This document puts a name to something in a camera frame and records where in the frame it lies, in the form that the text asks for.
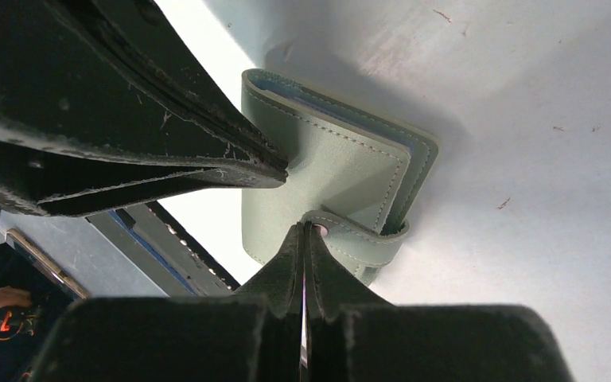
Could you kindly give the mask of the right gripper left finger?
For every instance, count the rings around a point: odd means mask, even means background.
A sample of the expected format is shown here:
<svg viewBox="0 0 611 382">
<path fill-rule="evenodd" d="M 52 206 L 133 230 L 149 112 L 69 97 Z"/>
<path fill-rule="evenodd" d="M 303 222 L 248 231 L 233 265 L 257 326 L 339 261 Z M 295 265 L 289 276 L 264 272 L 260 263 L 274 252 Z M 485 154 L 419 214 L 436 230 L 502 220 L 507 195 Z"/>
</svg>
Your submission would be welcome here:
<svg viewBox="0 0 611 382">
<path fill-rule="evenodd" d="M 303 224 L 234 293 L 91 298 L 60 317 L 34 381 L 298 381 Z"/>
</svg>

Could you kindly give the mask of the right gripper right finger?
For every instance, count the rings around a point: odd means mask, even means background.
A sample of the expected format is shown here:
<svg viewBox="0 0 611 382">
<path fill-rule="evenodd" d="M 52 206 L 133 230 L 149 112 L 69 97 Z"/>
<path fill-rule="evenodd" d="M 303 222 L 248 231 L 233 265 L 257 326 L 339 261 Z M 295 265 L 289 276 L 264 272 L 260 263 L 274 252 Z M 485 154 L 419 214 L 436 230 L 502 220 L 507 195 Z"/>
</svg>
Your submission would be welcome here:
<svg viewBox="0 0 611 382">
<path fill-rule="evenodd" d="M 304 228 L 312 381 L 570 381 L 548 324 L 521 305 L 396 306 Z"/>
</svg>

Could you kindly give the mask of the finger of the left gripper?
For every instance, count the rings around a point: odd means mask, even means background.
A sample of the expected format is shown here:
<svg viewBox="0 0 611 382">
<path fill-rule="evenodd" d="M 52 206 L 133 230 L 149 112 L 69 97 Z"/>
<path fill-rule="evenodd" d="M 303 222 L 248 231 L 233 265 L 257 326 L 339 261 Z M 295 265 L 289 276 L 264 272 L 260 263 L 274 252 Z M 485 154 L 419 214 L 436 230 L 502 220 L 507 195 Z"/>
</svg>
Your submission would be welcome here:
<svg viewBox="0 0 611 382">
<path fill-rule="evenodd" d="M 286 167 L 148 1 L 0 1 L 0 141 L 107 162 Z"/>
<path fill-rule="evenodd" d="M 175 126 L 130 139 L 134 152 L 0 129 L 0 209 L 88 216 L 200 189 L 270 189 L 286 181 L 286 157 L 258 132 Z"/>
</svg>

